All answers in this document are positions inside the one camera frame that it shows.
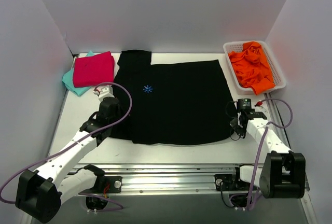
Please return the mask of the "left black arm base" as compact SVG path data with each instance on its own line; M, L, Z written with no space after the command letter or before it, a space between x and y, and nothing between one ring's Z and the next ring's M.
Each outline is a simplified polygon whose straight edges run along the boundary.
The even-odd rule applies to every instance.
M84 194L96 194L103 199L86 196L85 204L87 209L92 211L102 211L106 209L110 193L121 193L122 177L121 176L103 176L96 180L95 185L84 191Z

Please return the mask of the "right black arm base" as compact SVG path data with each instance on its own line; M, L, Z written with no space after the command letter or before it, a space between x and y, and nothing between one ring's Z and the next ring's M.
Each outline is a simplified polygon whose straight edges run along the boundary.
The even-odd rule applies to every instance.
M250 183L241 181L235 174L215 174L215 189L228 208L246 210Z

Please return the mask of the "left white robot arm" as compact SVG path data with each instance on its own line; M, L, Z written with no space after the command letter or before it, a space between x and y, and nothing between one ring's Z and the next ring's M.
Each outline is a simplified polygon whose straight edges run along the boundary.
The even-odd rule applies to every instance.
M82 124L72 140L45 164L19 177L15 206L41 223L48 223L61 205L88 190L100 192L109 185L105 172L88 164L69 176L71 169L108 138L121 117L117 98L101 100L99 110Z

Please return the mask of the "black t-shirt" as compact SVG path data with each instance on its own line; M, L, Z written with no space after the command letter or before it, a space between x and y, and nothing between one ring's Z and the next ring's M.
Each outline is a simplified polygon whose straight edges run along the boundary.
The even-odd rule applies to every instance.
M201 145L228 139L236 115L218 60L152 64L152 54L123 51L114 96L127 118L111 137L137 144Z

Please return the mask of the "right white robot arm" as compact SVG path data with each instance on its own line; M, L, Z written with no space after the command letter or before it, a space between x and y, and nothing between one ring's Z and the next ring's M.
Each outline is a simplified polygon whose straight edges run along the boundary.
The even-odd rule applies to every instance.
M305 194L306 159L303 154L293 152L270 128L275 126L286 129L269 121L261 111L256 111L251 99L236 101L238 115L230 126L240 136L251 136L258 144L253 165L243 165L230 176L230 182L236 189L242 189L249 183L247 202L251 203L253 190L258 188L262 196L278 199L300 199Z

